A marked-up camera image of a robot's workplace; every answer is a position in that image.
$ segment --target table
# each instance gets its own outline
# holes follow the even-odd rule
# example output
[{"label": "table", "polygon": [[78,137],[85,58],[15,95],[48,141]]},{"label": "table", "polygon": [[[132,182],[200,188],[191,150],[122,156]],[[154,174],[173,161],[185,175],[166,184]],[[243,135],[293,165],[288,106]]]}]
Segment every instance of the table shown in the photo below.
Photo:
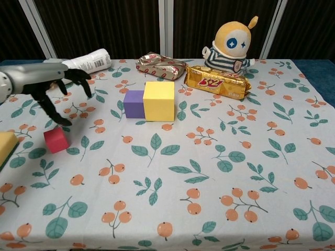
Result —
[{"label": "table", "polygon": [[334,108],[290,60],[257,61],[246,76],[238,101],[183,75],[175,121],[145,122],[126,119],[122,100],[162,79],[114,60],[92,74],[92,99],[75,85],[49,91],[73,121],[57,154],[43,139],[56,124],[31,97],[11,97],[0,128],[21,143],[0,173],[0,248],[334,248]]}]

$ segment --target red cube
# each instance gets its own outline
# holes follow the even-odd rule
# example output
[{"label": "red cube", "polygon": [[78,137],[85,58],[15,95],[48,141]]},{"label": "red cube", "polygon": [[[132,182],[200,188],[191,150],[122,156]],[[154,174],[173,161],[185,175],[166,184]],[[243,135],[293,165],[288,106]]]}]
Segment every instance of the red cube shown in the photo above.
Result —
[{"label": "red cube", "polygon": [[45,132],[44,139],[51,153],[63,151],[70,146],[61,127]]}]

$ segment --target robotic hand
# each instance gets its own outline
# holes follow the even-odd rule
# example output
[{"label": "robotic hand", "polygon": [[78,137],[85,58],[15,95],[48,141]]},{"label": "robotic hand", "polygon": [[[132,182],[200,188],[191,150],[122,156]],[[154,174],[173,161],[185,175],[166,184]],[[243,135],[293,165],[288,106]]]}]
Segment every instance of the robotic hand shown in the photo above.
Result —
[{"label": "robotic hand", "polygon": [[63,78],[82,85],[86,95],[91,98],[92,93],[86,81],[91,77],[83,70],[69,69],[61,63],[38,63],[0,66],[0,103],[11,94],[30,94],[54,122],[70,126],[72,123],[57,113],[46,94],[51,84],[56,83],[61,92],[67,95]]}]

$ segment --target yellow sponge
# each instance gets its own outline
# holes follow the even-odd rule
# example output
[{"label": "yellow sponge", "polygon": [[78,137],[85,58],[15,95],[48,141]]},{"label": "yellow sponge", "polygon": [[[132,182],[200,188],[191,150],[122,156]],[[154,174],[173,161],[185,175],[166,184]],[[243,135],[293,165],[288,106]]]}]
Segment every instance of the yellow sponge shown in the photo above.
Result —
[{"label": "yellow sponge", "polygon": [[13,132],[0,132],[0,171],[12,155],[18,140]]},{"label": "yellow sponge", "polygon": [[174,121],[174,82],[146,82],[143,105],[147,121]]}]

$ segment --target stuffed toy head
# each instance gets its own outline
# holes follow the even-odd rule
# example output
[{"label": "stuffed toy head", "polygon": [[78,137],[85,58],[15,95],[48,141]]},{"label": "stuffed toy head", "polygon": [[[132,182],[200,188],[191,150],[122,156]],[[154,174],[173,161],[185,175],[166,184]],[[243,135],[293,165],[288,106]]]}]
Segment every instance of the stuffed toy head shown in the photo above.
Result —
[{"label": "stuffed toy head", "polygon": [[216,33],[214,44],[227,56],[245,58],[250,46],[250,29],[257,24],[258,17],[251,19],[248,26],[240,22],[228,22],[220,27]]},{"label": "stuffed toy head", "polygon": [[211,48],[203,48],[205,66],[241,75],[249,66],[255,64],[255,59],[246,59],[250,46],[252,29],[258,21],[255,16],[248,26],[240,22],[228,22],[217,31]]}]

